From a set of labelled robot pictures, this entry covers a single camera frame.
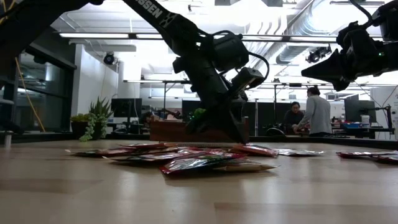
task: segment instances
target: gray shirt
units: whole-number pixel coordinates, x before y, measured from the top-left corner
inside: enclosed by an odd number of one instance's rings
[[[309,121],[310,134],[331,133],[330,103],[320,96],[308,97],[305,115],[298,124],[298,128],[303,128]]]

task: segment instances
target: security camera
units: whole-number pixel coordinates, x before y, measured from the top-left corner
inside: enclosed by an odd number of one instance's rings
[[[114,52],[108,52],[106,53],[104,57],[104,63],[107,65],[114,65],[116,62],[118,62],[117,58],[114,56]]]

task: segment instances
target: wooden table surface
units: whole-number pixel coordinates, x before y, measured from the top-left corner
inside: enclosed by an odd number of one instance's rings
[[[0,149],[0,223],[398,223],[398,166],[335,155],[365,148],[267,144],[325,155],[254,157],[280,167],[189,179],[65,153],[122,143],[134,142],[38,142]]]

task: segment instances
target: potted plant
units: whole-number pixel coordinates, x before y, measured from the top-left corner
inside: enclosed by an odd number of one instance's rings
[[[96,103],[90,104],[88,114],[78,114],[70,118],[72,131],[80,141],[105,138],[106,125],[112,113],[109,100],[105,103],[105,99],[101,101],[98,98]]]

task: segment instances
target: plant pot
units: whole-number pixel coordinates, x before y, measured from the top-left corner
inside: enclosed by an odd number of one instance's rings
[[[75,135],[76,139],[79,139],[86,133],[86,128],[88,127],[87,122],[71,122],[72,132]],[[91,135],[93,137],[91,140],[99,140],[101,138],[101,123],[96,122],[94,125],[94,133]]]

